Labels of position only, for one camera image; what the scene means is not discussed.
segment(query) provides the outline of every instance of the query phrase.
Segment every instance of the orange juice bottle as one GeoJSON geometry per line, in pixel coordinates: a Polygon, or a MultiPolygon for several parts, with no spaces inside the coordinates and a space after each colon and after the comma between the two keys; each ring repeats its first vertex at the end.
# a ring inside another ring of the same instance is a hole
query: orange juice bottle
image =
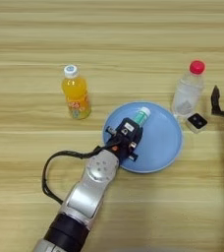
{"type": "Polygon", "coordinates": [[[91,113],[85,78],[79,75],[79,70],[75,65],[66,66],[64,73],[62,90],[70,112],[73,118],[84,119],[91,113]]]}

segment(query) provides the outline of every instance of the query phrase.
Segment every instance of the silver robot arm segment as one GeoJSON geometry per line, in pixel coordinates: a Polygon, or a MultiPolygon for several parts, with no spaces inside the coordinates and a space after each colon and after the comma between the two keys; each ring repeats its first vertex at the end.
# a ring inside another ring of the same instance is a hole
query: silver robot arm segment
{"type": "Polygon", "coordinates": [[[118,166],[118,158],[105,150],[88,160],[82,180],[69,193],[56,220],[33,252],[81,251],[118,166]]]}

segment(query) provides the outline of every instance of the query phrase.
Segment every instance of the pink bottle cap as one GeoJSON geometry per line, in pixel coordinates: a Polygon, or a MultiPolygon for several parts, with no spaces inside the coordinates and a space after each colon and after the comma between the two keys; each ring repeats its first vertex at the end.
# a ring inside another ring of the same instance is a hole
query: pink bottle cap
{"type": "Polygon", "coordinates": [[[200,75],[204,71],[205,65],[202,61],[195,60],[191,63],[190,71],[193,74],[200,75]]]}

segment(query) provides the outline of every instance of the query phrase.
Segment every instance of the small green object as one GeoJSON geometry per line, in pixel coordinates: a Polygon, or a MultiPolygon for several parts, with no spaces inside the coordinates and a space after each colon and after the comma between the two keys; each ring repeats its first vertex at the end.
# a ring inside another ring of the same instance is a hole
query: small green object
{"type": "Polygon", "coordinates": [[[147,107],[142,107],[140,111],[135,115],[134,121],[137,122],[140,127],[144,124],[148,116],[150,115],[150,110],[147,107]]]}

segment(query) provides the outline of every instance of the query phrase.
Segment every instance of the blue plastic plate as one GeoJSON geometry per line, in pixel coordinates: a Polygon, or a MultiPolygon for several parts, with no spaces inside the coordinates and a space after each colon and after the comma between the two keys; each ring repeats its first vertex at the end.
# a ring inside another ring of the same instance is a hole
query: blue plastic plate
{"type": "Polygon", "coordinates": [[[151,114],[143,125],[143,135],[135,150],[139,158],[137,161],[128,158],[121,166],[132,172],[149,173],[170,165],[183,145],[181,127],[167,109],[152,102],[132,102],[120,106],[105,122],[103,142],[106,143],[110,137],[105,132],[107,126],[116,129],[125,117],[134,118],[143,106],[147,107],[151,114]]]}

